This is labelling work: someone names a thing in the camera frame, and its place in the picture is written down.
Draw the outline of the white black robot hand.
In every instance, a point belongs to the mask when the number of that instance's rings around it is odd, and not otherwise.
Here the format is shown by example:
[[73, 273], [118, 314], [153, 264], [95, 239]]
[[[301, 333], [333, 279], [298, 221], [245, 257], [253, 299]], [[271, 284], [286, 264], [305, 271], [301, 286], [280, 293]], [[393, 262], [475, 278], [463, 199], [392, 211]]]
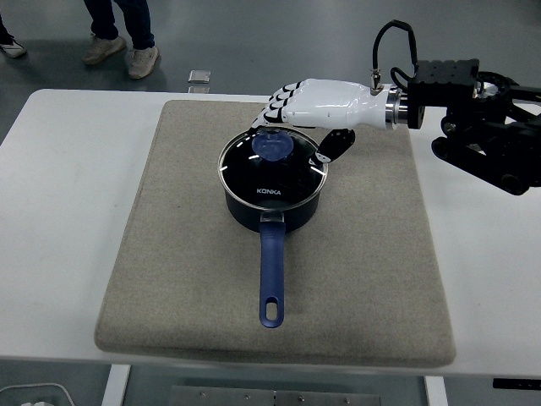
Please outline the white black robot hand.
[[396, 127], [391, 103], [391, 88], [377, 94], [368, 86], [339, 80], [306, 79], [284, 85], [269, 99], [250, 126], [287, 123], [299, 128], [328, 129], [309, 163], [319, 165], [336, 160], [354, 142], [348, 134], [359, 125], [376, 129]]

